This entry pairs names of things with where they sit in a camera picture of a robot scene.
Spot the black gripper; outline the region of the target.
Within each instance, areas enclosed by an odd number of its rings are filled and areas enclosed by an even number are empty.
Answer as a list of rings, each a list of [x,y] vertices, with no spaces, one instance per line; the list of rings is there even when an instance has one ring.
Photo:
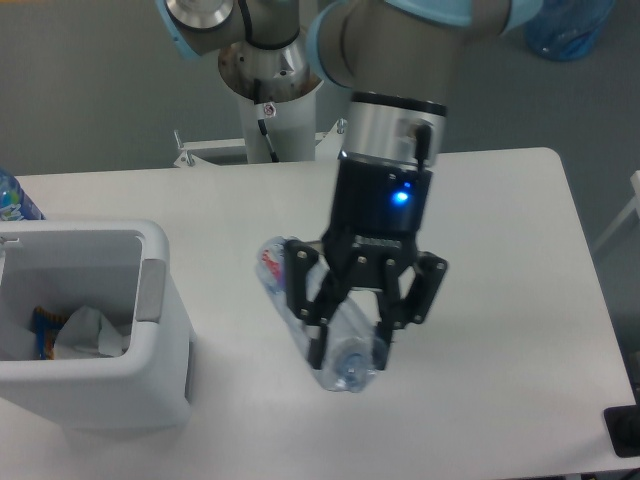
[[[426,320],[448,268],[445,259],[418,252],[416,245],[432,177],[422,164],[403,168],[364,157],[339,158],[330,221],[321,238],[329,270],[313,300],[307,278],[320,252],[308,242],[285,241],[287,306],[312,330],[306,360],[314,370],[322,368],[329,325],[352,290],[377,291],[373,360],[379,371],[387,367],[394,332]],[[414,277],[402,297],[399,278],[409,267]]]

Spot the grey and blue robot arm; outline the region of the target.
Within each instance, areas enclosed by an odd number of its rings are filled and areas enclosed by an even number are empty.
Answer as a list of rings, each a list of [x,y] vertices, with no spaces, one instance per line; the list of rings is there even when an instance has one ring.
[[[243,42],[269,52],[298,39],[308,65],[351,93],[327,230],[285,244],[286,298],[323,366],[331,322],[354,290],[378,300],[378,341],[420,324],[446,262],[417,248],[464,48],[532,19],[538,1],[334,1],[303,30],[295,1],[160,1],[177,49],[200,57]]]

